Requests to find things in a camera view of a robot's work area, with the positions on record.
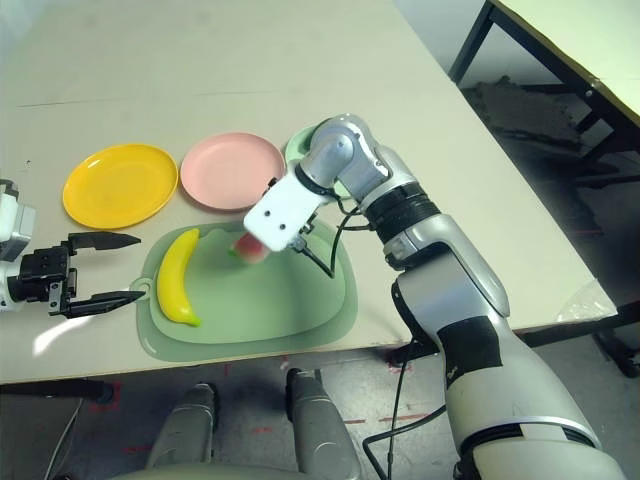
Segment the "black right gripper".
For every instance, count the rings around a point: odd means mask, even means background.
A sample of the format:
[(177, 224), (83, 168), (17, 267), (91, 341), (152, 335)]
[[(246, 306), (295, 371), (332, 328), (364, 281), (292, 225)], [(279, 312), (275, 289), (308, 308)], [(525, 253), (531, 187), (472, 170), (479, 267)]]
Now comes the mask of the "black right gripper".
[(296, 236), (289, 243), (289, 247), (294, 251), (304, 251), (307, 246), (307, 238), (315, 229), (315, 219), (317, 217), (317, 213), (314, 212), (308, 220), (304, 223), (304, 225), (299, 229)]

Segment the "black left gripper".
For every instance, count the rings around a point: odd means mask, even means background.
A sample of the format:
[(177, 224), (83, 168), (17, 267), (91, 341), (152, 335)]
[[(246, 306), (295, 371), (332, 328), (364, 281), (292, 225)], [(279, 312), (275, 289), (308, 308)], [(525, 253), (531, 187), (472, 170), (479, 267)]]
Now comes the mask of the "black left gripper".
[(137, 301), (145, 292), (106, 292), (72, 302), (77, 294), (77, 270), (71, 266), (71, 257), (78, 249), (114, 250), (140, 243), (135, 236), (110, 231), (70, 233), (57, 246), (22, 256), (18, 271), (8, 276), (8, 294), (14, 303), (46, 303), (51, 316), (67, 319), (121, 308)]

